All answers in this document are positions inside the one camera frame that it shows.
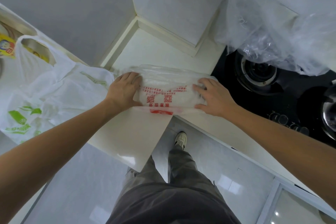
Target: pants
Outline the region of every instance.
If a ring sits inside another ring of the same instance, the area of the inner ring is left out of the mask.
[[[168,163],[168,183],[186,188],[194,187],[203,189],[225,202],[217,186],[197,170],[195,161],[189,153],[182,150],[181,146],[175,145],[169,152]],[[124,188],[117,201],[130,189],[140,184],[151,182],[166,183],[156,170],[152,156],[150,156],[141,172],[128,168],[128,172],[125,175]]]

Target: left hand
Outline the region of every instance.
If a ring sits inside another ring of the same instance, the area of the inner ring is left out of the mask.
[[[138,75],[138,73],[129,72],[116,78],[108,89],[105,101],[110,102],[113,107],[117,107],[119,112],[126,111],[132,106],[142,106],[140,102],[133,100],[142,81],[142,77],[137,77]]]

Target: plastic bag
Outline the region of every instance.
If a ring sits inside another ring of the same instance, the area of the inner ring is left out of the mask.
[[[320,75],[335,69],[335,11],[336,0],[224,0],[215,40],[252,62]]]
[[[206,74],[168,67],[141,65],[124,72],[137,72],[142,76],[141,88],[134,96],[143,106],[134,109],[160,114],[186,114],[202,112],[195,109],[196,104],[206,104],[205,100],[193,90],[193,84],[200,85],[200,78],[212,78]]]
[[[35,39],[52,53],[48,64],[22,46]],[[17,144],[69,120],[100,103],[113,82],[106,69],[72,61],[37,36],[21,36],[15,46],[17,68],[25,84],[13,92],[0,117],[0,130]]]

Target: white sneaker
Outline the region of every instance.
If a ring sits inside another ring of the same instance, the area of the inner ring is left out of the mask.
[[[187,145],[187,134],[184,132],[178,133],[175,138],[175,145],[180,145],[184,150]]]

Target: white tiled floor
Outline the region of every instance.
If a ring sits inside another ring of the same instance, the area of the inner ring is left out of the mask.
[[[168,153],[180,131],[187,133],[185,150],[195,160],[198,170],[215,181],[241,223],[256,223],[274,175],[173,117],[152,153],[156,168],[165,181],[168,179]]]
[[[173,117],[153,151],[167,181],[168,152],[178,132],[199,171],[214,180],[242,224],[256,223],[274,176],[233,150]],[[104,224],[120,193],[126,165],[86,144],[52,179],[24,224]]]

